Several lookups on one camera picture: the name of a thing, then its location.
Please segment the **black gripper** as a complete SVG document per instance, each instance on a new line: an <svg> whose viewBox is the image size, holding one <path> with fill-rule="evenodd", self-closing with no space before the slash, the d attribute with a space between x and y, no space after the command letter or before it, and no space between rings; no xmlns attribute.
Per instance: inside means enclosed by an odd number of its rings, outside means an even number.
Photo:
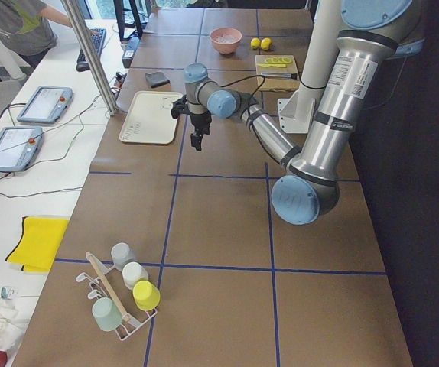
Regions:
<svg viewBox="0 0 439 367"><path fill-rule="evenodd" d="M190 134L191 146L196 151L202 151L203 136L210 133L211 113L209 111L200 114L190 112L189 116L194 127L193 133Z"/></svg>

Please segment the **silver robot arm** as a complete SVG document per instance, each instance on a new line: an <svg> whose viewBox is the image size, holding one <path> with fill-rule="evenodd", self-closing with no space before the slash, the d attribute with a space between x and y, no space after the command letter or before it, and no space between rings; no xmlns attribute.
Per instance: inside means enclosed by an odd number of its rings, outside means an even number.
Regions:
<svg viewBox="0 0 439 367"><path fill-rule="evenodd" d="M337 165L381 64L421 49L413 35L423 25L424 1L321 1L317 5L301 83L283 102L306 134L302 145L278 127L251 93L218 85L207 68L184 69L185 94L172 107L188 115L191 144L200 148L213 117L235 116L286 170L272 188L272 205L286 222L304 225L337 204Z"/></svg>

